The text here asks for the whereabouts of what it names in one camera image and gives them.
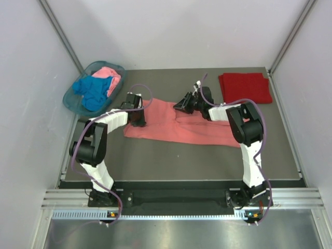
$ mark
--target fabric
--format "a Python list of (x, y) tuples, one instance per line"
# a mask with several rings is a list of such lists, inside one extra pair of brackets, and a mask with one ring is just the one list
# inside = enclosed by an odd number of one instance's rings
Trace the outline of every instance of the fabric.
[(99, 110), (107, 99), (107, 90), (109, 89), (112, 77), (95, 78), (87, 76), (80, 79), (72, 86), (74, 93), (83, 95), (82, 105), (90, 111)]
[(107, 78), (109, 76), (112, 76), (112, 82), (110, 83), (110, 87), (107, 90), (107, 97), (110, 96), (110, 94), (113, 92), (113, 90), (116, 88), (116, 86), (119, 84), (121, 80), (121, 75), (119, 75), (114, 69), (109, 68), (107, 66), (102, 67), (100, 70), (95, 72), (93, 77), (96, 78)]
[(207, 121), (200, 112), (185, 114), (173, 108), (175, 103), (153, 99), (144, 109), (145, 127), (128, 124), (125, 137), (202, 145), (240, 147), (228, 121)]
[(218, 78), (225, 103), (239, 99), (251, 99), (258, 104), (272, 103), (269, 80), (262, 73), (224, 73)]

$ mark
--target metal frame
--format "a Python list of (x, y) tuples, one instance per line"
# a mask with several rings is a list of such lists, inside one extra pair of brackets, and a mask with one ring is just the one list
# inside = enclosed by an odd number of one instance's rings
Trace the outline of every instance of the metal frame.
[[(317, 188), (273, 188), (274, 209), (324, 209)], [(108, 210), (117, 212), (118, 207), (88, 207), (89, 197), (83, 189), (49, 189), (46, 191), (42, 210)]]
[(273, 61), (271, 69), (269, 69), (269, 72), (271, 74), (273, 74), (275, 72), (276, 68), (278, 67), (278, 65), (281, 62), (282, 58), (286, 54), (286, 51), (288, 50), (288, 48), (292, 44), (295, 36), (299, 32), (299, 30), (302, 27), (305, 19), (307, 18), (310, 11), (313, 9), (316, 2), (317, 2), (317, 0), (308, 0), (307, 1), (307, 3), (304, 6), (299, 18), (297, 19), (297, 21), (296, 21), (295, 25), (293, 26), (290, 34), (288, 35), (284, 45), (282, 46), (282, 48), (281, 48), (280, 52), (278, 53), (276, 59)]
[(84, 69), (82, 67), (82, 64), (79, 61), (78, 57), (76, 56), (76, 53), (75, 53), (72, 45), (70, 44), (68, 38), (66, 37), (65, 33), (63, 32), (63, 30), (62, 30), (57, 18), (55, 17), (51, 7), (49, 6), (48, 2), (46, 0), (38, 0), (38, 2), (40, 3), (42, 9), (44, 10), (45, 14), (47, 15), (50, 23), (54, 27), (55, 32), (57, 33), (57, 35), (58, 35), (59, 39), (61, 40), (63, 46), (67, 50), (69, 56), (73, 60), (73, 63), (75, 64), (75, 66), (77, 67), (79, 72), (83, 73)]
[[(114, 220), (109, 210), (55, 210), (52, 219)], [(230, 215), (121, 215), (119, 220), (247, 220), (245, 210), (234, 210)]]
[[(42, 9), (45, 11), (49, 21), (54, 27), (55, 32), (58, 34), (61, 42), (63, 43), (65, 49), (73, 60), (75, 66), (80, 72), (83, 72), (83, 67), (76, 56), (74, 49), (72, 48), (69, 40), (65, 36), (59, 22), (57, 21), (51, 7), (47, 3), (47, 0), (38, 0)], [(306, 5), (304, 6), (301, 15), (293, 26), (288, 38), (286, 39), (283, 47), (281, 48), (278, 56), (274, 60), (272, 67), (268, 70), (269, 80), (272, 86), (272, 90), (276, 96), (276, 101), (281, 113), (281, 117), (285, 126), (285, 130), (287, 133), (287, 137), (290, 142), (290, 146), (292, 148), (293, 155), (295, 157), (295, 161), (300, 173), (301, 171), (301, 160), (297, 153), (297, 147), (293, 139), (293, 135), (291, 129), (288, 126), (288, 120), (284, 112), (284, 107), (282, 102), (280, 101), (280, 96), (278, 93), (277, 87), (275, 87), (275, 83), (273, 80), (273, 73), (275, 72), (277, 66), (281, 62), (282, 58), (286, 54), (288, 48), (290, 47), (292, 41), (303, 25), (305, 19), (307, 18), (310, 11), (313, 9), (316, 0), (308, 0)], [(73, 129), (69, 135), (69, 140), (71, 139), (72, 132), (74, 131), (74, 123), (77, 120), (77, 116), (73, 121)], [(69, 156), (66, 156), (63, 159), (62, 169), (59, 175), (58, 183), (61, 180), (62, 175), (66, 171), (66, 166), (69, 161)], [(313, 219), (315, 221), (318, 234), (324, 245), (324, 248), (332, 247), (332, 228), (327, 217), (326, 210), (324, 208), (324, 203), (319, 194), (319, 190), (317, 188), (273, 188), (273, 202), (274, 206), (271, 208), (272, 210), (277, 209), (310, 209), (312, 210)], [(33, 242), (31, 248), (39, 249), (44, 248), (45, 239), (47, 236), (48, 228), (50, 226), (50, 222), (54, 213), (59, 213), (60, 211), (68, 212), (68, 213), (103, 213), (105, 211), (118, 211), (117, 207), (107, 207), (107, 208), (91, 208), (87, 207), (88, 197), (84, 193), (83, 189), (76, 190), (68, 190), (68, 189), (51, 189), (47, 190), (43, 204), (41, 207), (41, 212), (39, 216), (38, 227), (36, 230), (35, 237), (33, 238)], [(235, 212), (234, 215), (224, 216), (224, 215), (202, 215), (202, 216), (125, 216), (123, 215), (121, 219), (238, 219), (242, 218), (241, 213)]]
[(287, 138), (288, 138), (288, 141), (289, 141), (290, 149), (292, 150), (292, 154), (293, 154), (293, 157), (295, 159), (297, 170), (299, 172), (300, 177), (303, 178), (305, 180), (306, 184), (307, 184), (306, 174), (305, 174), (305, 172), (303, 172), (303, 167), (302, 167), (303, 164), (302, 164), (301, 158), (299, 157), (298, 148), (297, 148), (296, 143), (294, 141), (294, 136), (293, 136), (292, 130), (289, 127), (288, 118), (286, 116), (285, 108), (284, 108), (284, 105), (281, 101), (279, 91), (278, 91), (278, 89), (275, 85), (273, 76), (269, 73), (268, 70), (267, 70), (267, 74), (268, 74), (268, 77), (269, 77), (269, 81), (270, 81), (270, 85), (271, 85), (273, 94), (275, 96), (276, 104), (277, 104), (279, 112), (280, 112), (281, 120), (282, 120), (282, 123), (283, 123), (285, 131), (286, 131), (286, 135), (287, 135)]

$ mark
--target folded red cloth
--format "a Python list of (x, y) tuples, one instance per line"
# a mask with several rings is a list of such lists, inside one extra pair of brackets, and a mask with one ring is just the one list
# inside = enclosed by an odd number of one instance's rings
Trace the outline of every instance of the folded red cloth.
[(258, 104), (272, 103), (269, 80), (262, 73), (224, 73), (218, 78), (225, 103), (239, 99), (251, 99)]

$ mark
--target blue cloth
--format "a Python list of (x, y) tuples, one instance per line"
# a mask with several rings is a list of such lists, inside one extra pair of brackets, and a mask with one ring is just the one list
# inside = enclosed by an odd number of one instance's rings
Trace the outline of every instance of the blue cloth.
[(107, 100), (107, 91), (113, 77), (95, 78), (87, 76), (72, 86), (74, 93), (83, 95), (82, 105), (90, 110), (99, 110)]

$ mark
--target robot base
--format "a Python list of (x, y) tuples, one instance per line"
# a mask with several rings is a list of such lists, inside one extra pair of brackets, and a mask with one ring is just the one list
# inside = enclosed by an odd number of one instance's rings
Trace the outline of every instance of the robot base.
[[(123, 207), (131, 207), (133, 203), (132, 191), (116, 191), (112, 189), (120, 199), (122, 200)], [(119, 206), (118, 200), (111, 193), (100, 192), (92, 189), (89, 195), (88, 207), (90, 208), (106, 208), (106, 207), (117, 207)]]
[(266, 190), (265, 184), (254, 188), (248, 188), (247, 186), (240, 189), (232, 189), (226, 191), (227, 207), (234, 209), (246, 208), (258, 208), (259, 201), (263, 206), (267, 206), (270, 200), (270, 191)]

